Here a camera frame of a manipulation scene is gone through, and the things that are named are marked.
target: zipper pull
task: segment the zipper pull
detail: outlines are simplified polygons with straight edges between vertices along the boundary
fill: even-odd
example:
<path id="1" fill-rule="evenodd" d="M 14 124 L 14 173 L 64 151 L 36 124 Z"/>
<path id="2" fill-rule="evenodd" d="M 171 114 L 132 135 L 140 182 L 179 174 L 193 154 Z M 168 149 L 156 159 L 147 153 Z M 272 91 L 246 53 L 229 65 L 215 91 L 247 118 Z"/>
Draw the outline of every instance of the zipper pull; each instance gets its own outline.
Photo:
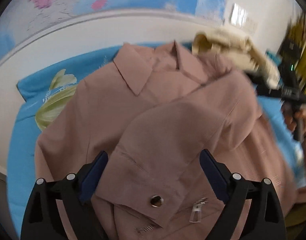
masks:
<path id="1" fill-rule="evenodd" d="M 194 206 L 192 208 L 192 213 L 190 217 L 191 223 L 200 223 L 202 220 L 202 206 L 206 203 L 206 198 L 202 198 L 198 202 L 194 203 Z"/>

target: jacket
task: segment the jacket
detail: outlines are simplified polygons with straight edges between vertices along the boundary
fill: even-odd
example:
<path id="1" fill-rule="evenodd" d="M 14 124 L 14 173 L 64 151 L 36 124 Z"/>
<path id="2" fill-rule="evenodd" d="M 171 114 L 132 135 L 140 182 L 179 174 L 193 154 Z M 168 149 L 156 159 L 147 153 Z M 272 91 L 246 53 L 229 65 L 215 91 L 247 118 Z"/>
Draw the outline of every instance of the jacket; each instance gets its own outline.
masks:
<path id="1" fill-rule="evenodd" d="M 194 57 L 177 43 L 155 50 L 126 44 L 78 85 L 39 136 L 36 176 L 63 179 L 105 150 L 109 162 L 92 205 L 109 239 L 205 239 L 223 203 L 199 166 L 204 148 L 246 179 L 270 178 L 284 213 L 295 203 L 292 172 L 242 72 L 220 54 Z M 158 208 L 154 195 L 164 200 Z M 190 223 L 202 199 L 202 220 Z"/>

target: button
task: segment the button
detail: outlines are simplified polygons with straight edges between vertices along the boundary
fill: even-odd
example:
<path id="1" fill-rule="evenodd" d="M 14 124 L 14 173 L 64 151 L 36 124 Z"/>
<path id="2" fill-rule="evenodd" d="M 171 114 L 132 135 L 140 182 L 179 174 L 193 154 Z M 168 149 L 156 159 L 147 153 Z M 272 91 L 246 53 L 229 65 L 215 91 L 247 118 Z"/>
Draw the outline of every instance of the button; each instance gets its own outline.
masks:
<path id="1" fill-rule="evenodd" d="M 154 195 L 153 197 L 151 197 L 150 203 L 152 207 L 160 207 L 163 205 L 164 199 L 161 196 Z"/>

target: collar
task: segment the collar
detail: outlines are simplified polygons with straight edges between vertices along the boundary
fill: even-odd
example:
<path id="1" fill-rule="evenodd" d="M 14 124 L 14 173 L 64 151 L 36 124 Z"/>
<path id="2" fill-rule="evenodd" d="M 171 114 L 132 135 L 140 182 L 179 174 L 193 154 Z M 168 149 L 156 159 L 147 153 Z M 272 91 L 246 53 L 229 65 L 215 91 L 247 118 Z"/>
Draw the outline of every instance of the collar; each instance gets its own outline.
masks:
<path id="1" fill-rule="evenodd" d="M 138 96 L 153 70 L 154 54 L 161 50 L 177 57 L 178 69 L 193 81 L 203 84 L 207 76 L 203 64 L 191 52 L 176 41 L 167 45 L 146 48 L 125 43 L 114 58 L 114 63 L 132 92 Z"/>

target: person's hand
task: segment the person's hand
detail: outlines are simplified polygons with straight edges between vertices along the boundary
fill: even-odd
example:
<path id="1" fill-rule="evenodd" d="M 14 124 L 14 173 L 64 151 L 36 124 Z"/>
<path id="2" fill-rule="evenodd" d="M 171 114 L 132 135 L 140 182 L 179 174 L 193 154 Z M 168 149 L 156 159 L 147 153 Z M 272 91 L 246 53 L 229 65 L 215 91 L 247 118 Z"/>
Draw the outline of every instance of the person's hand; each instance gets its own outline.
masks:
<path id="1" fill-rule="evenodd" d="M 303 121 L 303 135 L 306 136 L 306 109 L 300 109 L 294 114 L 294 118 L 292 117 L 291 107 L 288 106 L 288 104 L 283 104 L 281 110 L 284 116 L 284 122 L 291 132 L 294 132 L 297 127 L 297 123 L 294 119 Z"/>

